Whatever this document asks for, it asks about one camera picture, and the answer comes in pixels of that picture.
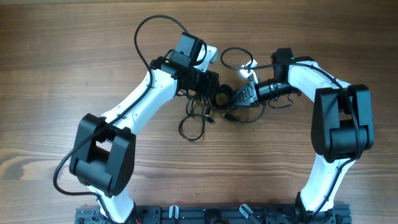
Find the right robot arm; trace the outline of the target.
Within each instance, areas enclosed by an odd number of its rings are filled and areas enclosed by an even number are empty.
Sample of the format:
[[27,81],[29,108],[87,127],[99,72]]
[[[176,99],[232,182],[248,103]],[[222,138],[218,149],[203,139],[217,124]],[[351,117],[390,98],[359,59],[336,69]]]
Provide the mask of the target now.
[[309,56],[294,56],[290,48],[277,49],[269,67],[273,78],[251,80],[234,93],[230,104],[269,104],[294,93],[313,102],[311,142],[316,156],[296,206],[304,221],[324,219],[348,169],[374,144],[370,91],[337,79]]

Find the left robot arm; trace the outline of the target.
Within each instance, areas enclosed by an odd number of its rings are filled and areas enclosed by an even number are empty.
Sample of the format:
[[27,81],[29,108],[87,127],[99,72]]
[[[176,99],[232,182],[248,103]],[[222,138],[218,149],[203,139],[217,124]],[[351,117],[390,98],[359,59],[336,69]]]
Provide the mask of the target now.
[[176,49],[146,62],[145,79],[122,102],[100,117],[85,115],[79,125],[69,171],[98,200],[92,223],[139,223],[126,186],[134,171],[136,138],[179,91],[211,97],[218,74],[208,70],[218,50],[183,32]]

